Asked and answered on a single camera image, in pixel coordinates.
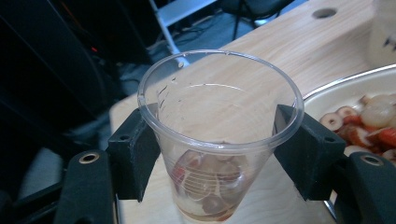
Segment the floor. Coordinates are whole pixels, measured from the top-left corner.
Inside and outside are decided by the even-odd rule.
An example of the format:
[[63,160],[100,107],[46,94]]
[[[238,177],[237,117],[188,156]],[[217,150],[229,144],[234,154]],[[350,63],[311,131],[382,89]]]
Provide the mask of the floor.
[[[282,13],[299,6],[305,0],[295,0],[288,5]],[[274,18],[270,18],[266,22],[271,22]],[[233,36],[234,17],[232,15],[217,11],[213,16],[196,22],[190,28],[184,28],[174,33],[175,42],[180,51],[192,49],[218,49],[230,43]],[[237,37],[247,34],[252,30],[248,21],[241,20]],[[166,42],[162,36],[159,40],[148,48],[154,62],[159,61],[170,55]],[[139,81],[145,72],[149,69],[149,64],[119,64],[120,79],[123,90],[126,94],[133,94],[137,91]],[[87,124],[76,130],[76,133],[85,133],[91,129],[95,129],[94,141],[98,141],[99,149],[107,148],[107,139],[111,136],[108,114],[105,113],[100,118],[100,125]],[[43,148],[37,155],[35,162],[31,166],[30,172],[26,175],[22,186],[20,198],[44,189],[60,180],[62,170],[62,159],[53,154],[50,150]]]

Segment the food on plate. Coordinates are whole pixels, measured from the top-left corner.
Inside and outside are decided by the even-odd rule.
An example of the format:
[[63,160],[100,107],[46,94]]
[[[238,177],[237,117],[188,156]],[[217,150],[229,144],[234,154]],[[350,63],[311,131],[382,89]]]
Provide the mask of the food on plate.
[[346,141],[347,156],[373,152],[396,166],[396,93],[364,95],[359,105],[341,106],[319,122]]

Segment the table surface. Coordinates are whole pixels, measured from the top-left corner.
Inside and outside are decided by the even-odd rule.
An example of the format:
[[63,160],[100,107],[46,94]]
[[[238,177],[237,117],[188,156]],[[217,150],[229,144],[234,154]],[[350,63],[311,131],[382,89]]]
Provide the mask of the table surface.
[[[329,9],[335,15],[318,19]],[[374,16],[372,0],[311,0],[223,49],[271,62],[302,95],[336,79],[373,69],[366,49]],[[136,95],[110,110],[112,130],[137,108]],[[120,201],[121,223],[187,223],[172,200],[163,159],[157,160],[142,203]],[[305,202],[272,156],[226,223],[333,223],[323,202]]]

